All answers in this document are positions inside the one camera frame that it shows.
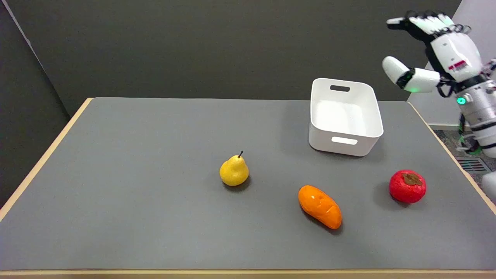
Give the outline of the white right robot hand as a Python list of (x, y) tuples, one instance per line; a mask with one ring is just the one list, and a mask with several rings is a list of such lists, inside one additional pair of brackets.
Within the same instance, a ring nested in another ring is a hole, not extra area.
[(452, 93), (489, 80), (478, 48), (468, 36), (470, 26), (454, 23), (445, 13), (431, 10), (409, 10), (403, 17), (388, 19), (386, 25), (423, 42), (432, 66), (431, 70), (408, 67), (392, 56), (385, 57), (384, 72), (402, 90), (429, 93), (451, 86)]

